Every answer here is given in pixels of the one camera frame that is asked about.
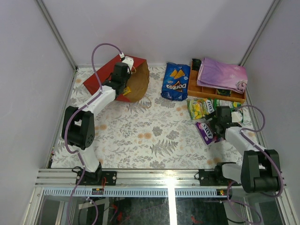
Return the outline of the green Fox's candy bag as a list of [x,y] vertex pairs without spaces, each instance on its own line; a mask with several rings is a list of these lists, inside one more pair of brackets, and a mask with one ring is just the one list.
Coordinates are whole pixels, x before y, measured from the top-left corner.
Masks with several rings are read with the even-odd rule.
[[215,111],[210,98],[188,99],[187,110],[192,120],[201,119]]

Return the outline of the green snack bag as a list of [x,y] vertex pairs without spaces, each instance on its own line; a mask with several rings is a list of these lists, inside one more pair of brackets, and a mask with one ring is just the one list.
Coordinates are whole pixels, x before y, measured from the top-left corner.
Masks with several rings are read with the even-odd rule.
[[243,109],[240,108],[241,103],[239,103],[239,102],[214,99],[213,100],[214,109],[216,109],[217,106],[228,106],[230,108],[231,112],[240,111],[241,113],[243,113]]

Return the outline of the purple Fox's candy bag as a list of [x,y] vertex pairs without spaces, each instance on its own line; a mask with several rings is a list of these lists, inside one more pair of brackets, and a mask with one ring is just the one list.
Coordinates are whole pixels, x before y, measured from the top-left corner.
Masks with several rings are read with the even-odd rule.
[[206,145],[217,143],[223,140],[222,137],[217,137],[217,135],[211,131],[207,124],[197,122],[195,126]]

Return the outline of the red paper bag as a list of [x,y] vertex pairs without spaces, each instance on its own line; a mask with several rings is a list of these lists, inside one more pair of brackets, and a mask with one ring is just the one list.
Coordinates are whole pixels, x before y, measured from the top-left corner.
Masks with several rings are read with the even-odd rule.
[[[146,59],[138,58],[131,56],[134,60],[133,63],[133,72],[131,73],[130,78],[127,81],[126,87],[130,88],[130,92],[125,94],[122,92],[117,96],[117,101],[135,103],[140,101],[146,94],[148,85],[150,82],[150,71],[148,69],[148,64]],[[98,78],[101,83],[104,84],[105,80],[111,81],[111,73],[114,70],[115,64],[121,62],[120,56],[115,56],[108,63],[103,65],[100,69],[97,70],[96,74],[93,74],[86,81],[83,82],[85,88],[88,92],[93,95],[99,89]]]

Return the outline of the blue Doritos chip bag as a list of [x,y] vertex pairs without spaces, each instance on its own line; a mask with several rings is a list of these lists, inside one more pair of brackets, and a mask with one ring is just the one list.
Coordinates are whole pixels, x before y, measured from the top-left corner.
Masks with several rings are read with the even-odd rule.
[[161,97],[183,101],[188,97],[190,66],[168,62],[163,79]]

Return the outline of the small yellow snack packet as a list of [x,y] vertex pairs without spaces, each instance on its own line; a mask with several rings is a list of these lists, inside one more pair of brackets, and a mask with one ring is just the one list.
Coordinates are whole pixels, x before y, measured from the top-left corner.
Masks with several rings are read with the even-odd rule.
[[130,92],[131,92],[131,88],[127,86],[124,88],[122,95],[125,96],[125,95],[129,94]]

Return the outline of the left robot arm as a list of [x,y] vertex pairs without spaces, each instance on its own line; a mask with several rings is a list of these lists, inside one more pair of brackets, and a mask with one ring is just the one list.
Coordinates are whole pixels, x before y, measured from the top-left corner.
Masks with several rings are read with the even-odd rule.
[[95,138],[95,116],[109,103],[123,94],[131,77],[133,59],[126,58],[114,65],[113,72],[99,89],[79,107],[69,106],[65,110],[62,138],[70,154],[78,154],[82,168],[87,172],[86,179],[92,185],[102,181],[103,174],[97,169],[100,162],[92,147]]

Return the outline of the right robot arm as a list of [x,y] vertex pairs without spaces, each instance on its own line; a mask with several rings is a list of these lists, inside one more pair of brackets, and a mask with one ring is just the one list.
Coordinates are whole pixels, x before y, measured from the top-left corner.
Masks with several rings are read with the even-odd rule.
[[228,141],[243,156],[241,165],[235,162],[218,163],[214,169],[214,181],[219,185],[235,181],[241,184],[247,193],[262,193],[268,196],[273,192],[274,197],[280,196],[284,182],[278,152],[268,150],[252,141],[246,134],[248,128],[233,121],[228,106],[216,107],[215,111],[205,118],[213,135]]

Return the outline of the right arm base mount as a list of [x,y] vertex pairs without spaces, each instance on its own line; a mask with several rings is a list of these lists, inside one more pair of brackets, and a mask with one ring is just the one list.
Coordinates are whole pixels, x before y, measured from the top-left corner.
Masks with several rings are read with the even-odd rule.
[[233,181],[233,186],[241,186],[241,170],[225,169],[225,172],[217,169],[199,169],[194,179],[200,182],[200,186],[228,186]]

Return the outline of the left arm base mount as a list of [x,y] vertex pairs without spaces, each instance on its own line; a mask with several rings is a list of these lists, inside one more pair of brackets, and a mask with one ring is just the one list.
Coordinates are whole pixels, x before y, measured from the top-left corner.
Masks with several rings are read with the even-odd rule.
[[82,171],[77,173],[76,184],[81,186],[115,186],[117,181],[116,171],[85,172],[79,181]]

